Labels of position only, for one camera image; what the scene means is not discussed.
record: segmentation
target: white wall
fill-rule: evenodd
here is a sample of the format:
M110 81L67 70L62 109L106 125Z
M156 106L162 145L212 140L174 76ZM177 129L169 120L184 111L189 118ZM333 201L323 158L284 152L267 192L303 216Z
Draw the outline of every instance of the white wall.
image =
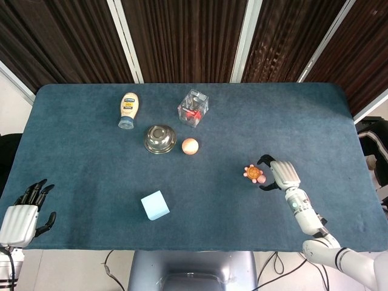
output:
M370 112L368 116L381 116L385 120L388 120L388 100L383 102L374 111Z
M22 133L32 106L21 91L0 73L0 134Z

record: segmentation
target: light blue cube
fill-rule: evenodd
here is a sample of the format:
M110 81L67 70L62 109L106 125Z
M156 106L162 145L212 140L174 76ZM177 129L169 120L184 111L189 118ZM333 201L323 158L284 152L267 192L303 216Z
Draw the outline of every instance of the light blue cube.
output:
M160 191L144 197L141 203L150 220L156 220L170 212Z

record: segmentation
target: clear plastic box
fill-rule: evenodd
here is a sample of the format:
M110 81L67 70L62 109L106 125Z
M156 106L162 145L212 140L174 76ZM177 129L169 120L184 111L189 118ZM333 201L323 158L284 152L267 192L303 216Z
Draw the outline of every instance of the clear plastic box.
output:
M209 97L191 89L178 106L179 119L189 126L196 127L208 109Z

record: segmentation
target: black chair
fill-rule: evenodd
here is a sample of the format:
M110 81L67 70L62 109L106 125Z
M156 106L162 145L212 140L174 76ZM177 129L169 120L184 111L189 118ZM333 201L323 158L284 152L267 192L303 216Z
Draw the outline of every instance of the black chair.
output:
M0 197L7 183L21 138L21 133L0 136Z

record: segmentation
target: brown curtain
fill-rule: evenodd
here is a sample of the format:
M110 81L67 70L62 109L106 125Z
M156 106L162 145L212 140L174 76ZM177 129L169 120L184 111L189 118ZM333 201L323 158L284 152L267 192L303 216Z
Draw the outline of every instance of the brown curtain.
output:
M229 82L247 0L122 0L145 82Z
M340 85L353 115L388 88L388 1L357 0L305 81Z
M345 0L263 0L242 82L295 82Z
M0 0L0 31L0 60L33 92L133 82L106 1Z

